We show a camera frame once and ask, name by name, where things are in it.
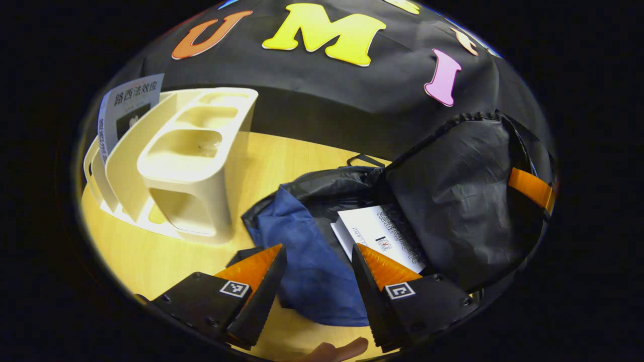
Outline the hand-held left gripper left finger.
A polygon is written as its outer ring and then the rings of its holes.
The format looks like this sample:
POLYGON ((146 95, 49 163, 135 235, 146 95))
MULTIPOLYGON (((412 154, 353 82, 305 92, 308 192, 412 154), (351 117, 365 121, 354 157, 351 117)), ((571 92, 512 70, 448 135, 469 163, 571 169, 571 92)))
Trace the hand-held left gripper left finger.
POLYGON ((216 343, 251 350, 258 343, 287 268, 282 244, 237 252, 214 275, 193 272, 150 300, 138 302, 157 316, 216 343))

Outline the blue schoolbag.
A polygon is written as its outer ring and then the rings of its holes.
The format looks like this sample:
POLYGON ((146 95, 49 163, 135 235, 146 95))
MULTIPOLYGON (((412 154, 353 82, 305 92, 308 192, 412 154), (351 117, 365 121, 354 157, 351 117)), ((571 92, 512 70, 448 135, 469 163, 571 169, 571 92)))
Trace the blue schoolbag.
POLYGON ((550 187, 552 154, 533 131, 502 112, 461 113, 387 167, 306 173, 241 219, 256 246, 286 247, 285 307, 322 325, 366 327, 356 277, 331 229, 340 212, 381 206, 425 269, 473 293, 519 266, 543 233, 549 209, 509 186, 513 168, 550 187))

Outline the black backdrop cloth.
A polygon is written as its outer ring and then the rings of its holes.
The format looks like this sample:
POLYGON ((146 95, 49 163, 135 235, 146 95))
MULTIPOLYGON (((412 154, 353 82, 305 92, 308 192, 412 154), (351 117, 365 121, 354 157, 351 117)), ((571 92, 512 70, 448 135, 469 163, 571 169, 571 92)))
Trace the black backdrop cloth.
POLYGON ((215 0, 107 82, 255 89, 252 131, 394 159, 461 113, 517 123, 538 171, 557 158, 536 96, 468 28, 418 0, 215 0))

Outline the white book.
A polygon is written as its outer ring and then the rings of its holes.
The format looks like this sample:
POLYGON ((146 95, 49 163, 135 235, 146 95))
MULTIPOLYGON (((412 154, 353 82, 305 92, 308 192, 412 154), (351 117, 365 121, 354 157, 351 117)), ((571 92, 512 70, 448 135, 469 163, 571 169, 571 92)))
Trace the white book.
POLYGON ((361 244, 420 273, 428 261, 416 237, 393 204, 338 212, 331 229, 349 259, 354 244, 361 244))

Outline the cream plastic bookshelf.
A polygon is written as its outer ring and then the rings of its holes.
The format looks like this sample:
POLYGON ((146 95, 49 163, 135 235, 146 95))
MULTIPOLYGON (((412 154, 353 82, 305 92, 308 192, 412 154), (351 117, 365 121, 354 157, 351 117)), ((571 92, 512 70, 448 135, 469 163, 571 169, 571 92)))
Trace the cream plastic bookshelf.
POLYGON ((95 138, 83 167, 99 207, 164 236, 231 241, 258 96, 241 87, 163 92, 106 161, 95 138))

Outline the blue-grey book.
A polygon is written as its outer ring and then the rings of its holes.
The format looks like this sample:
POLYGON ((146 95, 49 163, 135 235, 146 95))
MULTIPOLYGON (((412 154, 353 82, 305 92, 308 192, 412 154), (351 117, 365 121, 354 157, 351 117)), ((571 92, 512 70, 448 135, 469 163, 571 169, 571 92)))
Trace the blue-grey book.
POLYGON ((164 74, 131 80, 107 92, 98 113, 97 135, 103 165, 127 131, 159 102, 164 74))

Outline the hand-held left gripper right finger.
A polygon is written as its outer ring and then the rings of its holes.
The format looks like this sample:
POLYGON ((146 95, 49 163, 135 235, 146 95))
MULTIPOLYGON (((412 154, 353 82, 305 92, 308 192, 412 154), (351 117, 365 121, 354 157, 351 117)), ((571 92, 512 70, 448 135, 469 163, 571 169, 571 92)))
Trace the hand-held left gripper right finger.
POLYGON ((473 294, 444 275, 423 277, 362 244, 353 246, 351 264, 373 340, 382 352, 446 334, 480 306, 473 294))

